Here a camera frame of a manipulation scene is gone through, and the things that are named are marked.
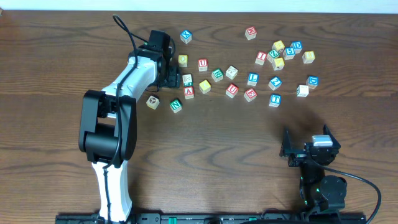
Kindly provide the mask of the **yellow O block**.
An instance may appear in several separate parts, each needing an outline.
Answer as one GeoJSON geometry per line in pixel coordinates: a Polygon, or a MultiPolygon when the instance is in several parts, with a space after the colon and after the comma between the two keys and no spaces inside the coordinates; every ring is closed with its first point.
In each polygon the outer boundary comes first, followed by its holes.
{"type": "Polygon", "coordinates": [[[200,87],[200,91],[203,94],[206,94],[211,90],[211,84],[209,83],[208,80],[203,80],[202,82],[200,82],[199,87],[200,87]]]}

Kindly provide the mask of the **green R block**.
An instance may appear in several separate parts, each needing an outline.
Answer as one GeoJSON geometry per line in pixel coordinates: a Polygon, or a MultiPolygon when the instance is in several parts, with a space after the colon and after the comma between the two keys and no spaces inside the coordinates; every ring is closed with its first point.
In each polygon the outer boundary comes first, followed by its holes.
{"type": "Polygon", "coordinates": [[[223,79],[224,73],[222,72],[222,70],[220,68],[217,68],[212,71],[211,77],[212,77],[212,79],[214,79],[215,82],[219,82],[223,79]]]}

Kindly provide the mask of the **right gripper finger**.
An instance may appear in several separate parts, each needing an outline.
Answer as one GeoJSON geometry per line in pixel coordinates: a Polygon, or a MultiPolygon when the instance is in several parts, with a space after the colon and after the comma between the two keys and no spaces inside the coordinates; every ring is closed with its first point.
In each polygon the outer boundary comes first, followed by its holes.
{"type": "Polygon", "coordinates": [[[288,131],[287,128],[284,128],[282,145],[280,147],[279,156],[280,157],[289,157],[293,153],[294,152],[293,152],[293,148],[292,148],[292,145],[291,145],[289,131],[288,131]]]}
{"type": "Polygon", "coordinates": [[[335,137],[332,135],[330,129],[328,128],[328,126],[326,124],[323,126],[323,134],[329,136],[332,143],[336,142],[335,137]]]}

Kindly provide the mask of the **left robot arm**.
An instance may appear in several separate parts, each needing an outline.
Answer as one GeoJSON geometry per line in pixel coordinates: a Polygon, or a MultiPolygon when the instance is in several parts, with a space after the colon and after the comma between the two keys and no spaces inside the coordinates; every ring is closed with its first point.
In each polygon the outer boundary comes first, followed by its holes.
{"type": "Polygon", "coordinates": [[[132,210],[127,164],[137,142],[136,103],[147,87],[179,88],[180,68],[171,64],[175,44],[163,31],[128,56],[126,68],[100,91],[83,97],[79,148],[91,162],[99,183],[99,218],[126,223],[132,210]]]}

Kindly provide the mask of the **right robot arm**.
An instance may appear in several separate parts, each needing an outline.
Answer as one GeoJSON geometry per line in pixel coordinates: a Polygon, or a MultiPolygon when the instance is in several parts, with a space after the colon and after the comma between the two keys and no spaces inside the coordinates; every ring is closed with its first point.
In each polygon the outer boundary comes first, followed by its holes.
{"type": "Polygon", "coordinates": [[[305,203],[305,208],[300,212],[301,219],[321,220],[329,215],[337,216],[345,208],[346,180],[325,174],[340,147],[327,126],[323,127],[322,135],[314,135],[303,149],[293,148],[289,132],[284,129],[279,156],[288,158],[289,167],[300,168],[300,196],[305,203]]]}

